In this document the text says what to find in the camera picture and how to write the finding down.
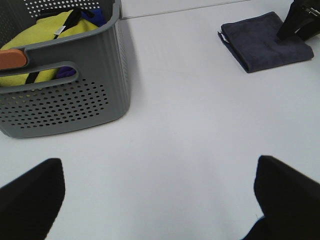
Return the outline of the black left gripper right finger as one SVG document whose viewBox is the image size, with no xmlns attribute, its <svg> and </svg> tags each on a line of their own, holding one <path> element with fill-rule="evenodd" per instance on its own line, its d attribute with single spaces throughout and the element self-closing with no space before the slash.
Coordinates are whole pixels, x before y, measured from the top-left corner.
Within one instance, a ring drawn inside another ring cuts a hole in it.
<svg viewBox="0 0 320 240">
<path fill-rule="evenodd" d="M 318 240 L 320 184 L 270 155 L 259 157 L 253 185 L 263 216 L 246 240 Z"/>
</svg>

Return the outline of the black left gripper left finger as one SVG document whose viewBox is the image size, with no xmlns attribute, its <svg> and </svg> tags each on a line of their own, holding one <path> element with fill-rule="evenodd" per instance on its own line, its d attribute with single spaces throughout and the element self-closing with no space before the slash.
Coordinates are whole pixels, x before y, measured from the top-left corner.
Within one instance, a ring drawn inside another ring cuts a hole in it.
<svg viewBox="0 0 320 240">
<path fill-rule="evenodd" d="M 44 240 L 65 198 L 62 161 L 50 158 L 0 189 L 0 238 Z"/>
</svg>

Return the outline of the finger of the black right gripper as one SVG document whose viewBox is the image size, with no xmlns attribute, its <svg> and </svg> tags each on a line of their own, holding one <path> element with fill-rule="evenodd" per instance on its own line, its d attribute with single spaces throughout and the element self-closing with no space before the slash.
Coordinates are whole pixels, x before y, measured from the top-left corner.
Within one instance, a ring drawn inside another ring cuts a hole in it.
<svg viewBox="0 0 320 240">
<path fill-rule="evenodd" d="M 300 28 L 311 23 L 313 17 L 308 9 L 310 9 L 312 5 L 312 0 L 294 0 L 290 5 L 287 17 L 277 33 L 277 37 L 280 40 L 285 40 L 294 35 Z"/>
<path fill-rule="evenodd" d="M 307 41 L 310 38 L 320 33 L 320 17 L 319 16 L 305 16 L 301 20 L 301 27 L 297 31 L 297 36 L 303 41 Z"/>
</svg>

